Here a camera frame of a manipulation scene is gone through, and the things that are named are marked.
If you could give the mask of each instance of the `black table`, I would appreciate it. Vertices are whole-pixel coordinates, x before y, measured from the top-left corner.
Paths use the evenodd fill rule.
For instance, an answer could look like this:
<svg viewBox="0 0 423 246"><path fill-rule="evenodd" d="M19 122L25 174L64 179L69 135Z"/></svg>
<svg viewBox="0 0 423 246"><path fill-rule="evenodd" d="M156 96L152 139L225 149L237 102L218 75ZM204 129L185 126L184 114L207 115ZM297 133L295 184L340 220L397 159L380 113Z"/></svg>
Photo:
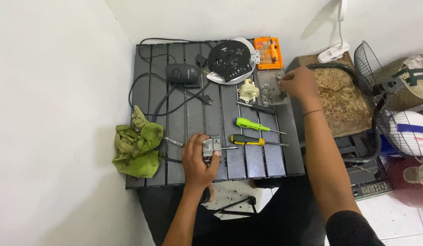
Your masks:
<svg viewBox="0 0 423 246"><path fill-rule="evenodd" d="M208 57L211 48L206 43L214 47L223 41L143 45L141 47L141 54L149 57L150 55L156 56L169 53L176 58L178 63L195 64L195 57L198 53L204 57ZM139 57L137 52L138 46L136 47L134 62L134 79L148 72L165 77L165 65L174 62L169 56L159 56L153 58L151 61L145 61ZM204 70L209 71L208 64L204 67ZM258 87L256 69L249 78ZM208 82L206 74L204 74L203 78L199 78L199 80L198 82L201 84L201 87ZM236 103L238 100L236 90L240 85L242 84L220 85L211 82L203 94L214 98L213 105L203 105L201 101L194 98L174 113L158 117L156 122L164 127L166 136L182 142L186 142L193 133L202 131L208 135L221 136L224 147L237 146L228 141L228 136L235 133L242 133L252 137L263 137L266 141L270 142L290 144L288 147L277 145L265 145L263 147L238 145L240 147L238 150L222 151L222 161L214 182L304 174L304 165L302 163L291 103L275 106L277 111L280 112L278 117L266 113L257 113L248 107L239 106ZM145 76L140 78L133 89L132 104L138 105L144 113L153 113L157 104L166 92L168 92L168 89L169 86L165 81L161 81L157 77ZM199 89L192 89L190 91L197 93ZM167 103L161 108L160 113L174 109L189 97L190 95L183 90L175 89ZM240 128L233 124L233 120L236 117L247 118L253 122L270 127L272 130L285 132L287 135ZM158 150L169 158L181 159L181 148L171 143L162 141ZM179 185L182 183L184 183L182 165L162 159L152 179L138 179L127 176L126 188L137 189L140 187L159 187Z"/></svg>

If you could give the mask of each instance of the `cloth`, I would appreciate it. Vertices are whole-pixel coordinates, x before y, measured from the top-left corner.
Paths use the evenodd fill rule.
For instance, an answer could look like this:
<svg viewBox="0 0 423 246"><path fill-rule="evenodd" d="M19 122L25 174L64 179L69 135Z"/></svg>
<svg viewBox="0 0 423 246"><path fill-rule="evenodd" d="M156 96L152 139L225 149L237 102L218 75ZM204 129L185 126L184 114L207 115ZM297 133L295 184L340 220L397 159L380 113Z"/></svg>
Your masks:
<svg viewBox="0 0 423 246"><path fill-rule="evenodd" d="M163 138L163 126L146 120L138 106L131 114L132 126L116 126L117 170L137 178L152 178L159 166L160 152L154 150Z"/></svg>
<svg viewBox="0 0 423 246"><path fill-rule="evenodd" d="M220 220L212 211L199 204L193 230L193 245L324 245L325 225L307 176L273 180L280 182L281 187L269 203L251 217ZM157 246L163 243L182 192L183 186L138 190L143 214ZM375 233L363 216L346 216L341 213L331 216L327 224L327 235L332 246L339 245L338 238L342 240L341 245L358 245L346 243L362 241L365 243L360 245L383 245L376 240ZM356 235L345 234L346 230L356 230Z"/></svg>
<svg viewBox="0 0 423 246"><path fill-rule="evenodd" d="M330 246L384 246L368 221L354 211L339 211L327 221Z"/></svg>

